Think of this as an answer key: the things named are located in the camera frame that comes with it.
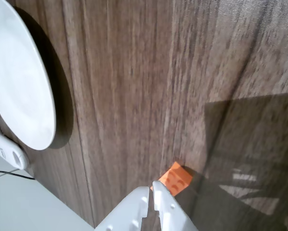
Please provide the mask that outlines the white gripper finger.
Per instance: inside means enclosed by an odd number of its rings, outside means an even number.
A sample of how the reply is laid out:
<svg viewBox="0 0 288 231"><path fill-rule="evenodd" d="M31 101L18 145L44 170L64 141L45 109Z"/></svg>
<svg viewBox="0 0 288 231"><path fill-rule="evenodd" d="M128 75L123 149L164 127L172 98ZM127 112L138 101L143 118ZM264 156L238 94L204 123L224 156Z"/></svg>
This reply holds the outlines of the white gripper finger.
<svg viewBox="0 0 288 231"><path fill-rule="evenodd" d="M147 217L150 189L140 186L129 193L95 228L96 231L140 231Z"/></svg>
<svg viewBox="0 0 288 231"><path fill-rule="evenodd" d="M152 187L154 210L159 213L162 231L197 231L191 219L162 182L156 180Z"/></svg>

